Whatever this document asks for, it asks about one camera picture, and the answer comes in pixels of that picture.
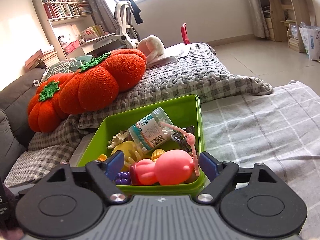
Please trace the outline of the person's left hand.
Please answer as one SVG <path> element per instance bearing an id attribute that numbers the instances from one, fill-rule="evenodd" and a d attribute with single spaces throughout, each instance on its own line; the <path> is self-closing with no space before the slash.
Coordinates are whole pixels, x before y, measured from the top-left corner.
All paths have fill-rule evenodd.
<path id="1" fill-rule="evenodd" d="M 14 228 L 11 230 L 0 230 L 1 240 L 20 240 L 24 236 L 23 231 L 20 228 Z"/>

